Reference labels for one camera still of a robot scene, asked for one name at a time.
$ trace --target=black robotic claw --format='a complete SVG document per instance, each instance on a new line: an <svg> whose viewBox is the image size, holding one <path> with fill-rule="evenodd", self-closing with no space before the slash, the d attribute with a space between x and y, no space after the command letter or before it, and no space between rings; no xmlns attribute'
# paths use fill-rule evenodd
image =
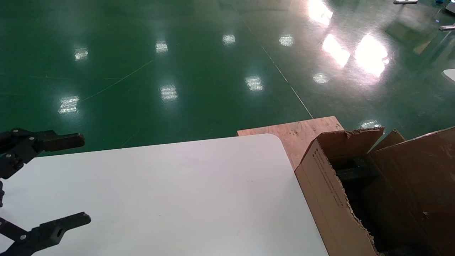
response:
<svg viewBox="0 0 455 256"><path fill-rule="evenodd" d="M53 220L33 228L29 232L0 218L0 234L14 243L0 256L30 256L51 246L58 245L67 230L89 224L90 216L85 212Z"/></svg>
<svg viewBox="0 0 455 256"><path fill-rule="evenodd" d="M19 128L0 133L0 178L8 179L43 151L78 148L84 144L80 133L59 136L54 131L32 133Z"/></svg>
<svg viewBox="0 0 455 256"><path fill-rule="evenodd" d="M0 133L0 178L8 179L43 151L77 148L84 144L84 137L79 133L59 136L54 131L32 133L19 128ZM0 181L0 207L3 206L4 194ZM90 216L81 212L25 231L0 218L0 234L14 241L0 256L30 256L58 245L67 230L89 224L90 221Z"/></svg>

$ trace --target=plywood board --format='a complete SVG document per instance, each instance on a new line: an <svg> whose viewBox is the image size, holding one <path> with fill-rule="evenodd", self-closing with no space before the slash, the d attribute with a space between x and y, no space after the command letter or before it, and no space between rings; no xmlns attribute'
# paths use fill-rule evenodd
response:
<svg viewBox="0 0 455 256"><path fill-rule="evenodd" d="M300 164L310 143L321 133L341 131L344 128L337 118L317 118L237 131L239 136L271 133L280 138L294 170Z"/></svg>

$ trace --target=white tabletop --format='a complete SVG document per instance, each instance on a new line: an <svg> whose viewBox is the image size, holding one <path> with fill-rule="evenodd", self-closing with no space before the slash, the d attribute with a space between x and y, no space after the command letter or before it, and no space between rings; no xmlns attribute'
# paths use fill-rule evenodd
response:
<svg viewBox="0 0 455 256"><path fill-rule="evenodd" d="M455 69L446 69L442 72L442 76L455 84Z"/></svg>
<svg viewBox="0 0 455 256"><path fill-rule="evenodd" d="M36 158L4 184L24 229L92 218L36 256L328 255L271 134Z"/></svg>

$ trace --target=green epoxy floor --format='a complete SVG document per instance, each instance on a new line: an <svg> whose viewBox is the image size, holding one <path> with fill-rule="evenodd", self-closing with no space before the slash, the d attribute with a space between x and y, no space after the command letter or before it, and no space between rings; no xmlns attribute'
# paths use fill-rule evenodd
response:
<svg viewBox="0 0 455 256"><path fill-rule="evenodd" d="M413 138L455 124L455 18L433 1L0 2L0 130L66 153L234 136L335 115Z"/></svg>

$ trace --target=cardboard box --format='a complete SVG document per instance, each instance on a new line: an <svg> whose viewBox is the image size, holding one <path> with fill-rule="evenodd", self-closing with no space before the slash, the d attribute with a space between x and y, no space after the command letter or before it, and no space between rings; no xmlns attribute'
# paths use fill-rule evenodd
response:
<svg viewBox="0 0 455 256"><path fill-rule="evenodd" d="M419 246L430 255L455 255L455 128L408 141L394 130L371 149L383 132L322 133L295 170L329 255L375 256L379 240L381 251ZM365 213L353 210L335 171L359 158L378 174L351 200L360 198Z"/></svg>

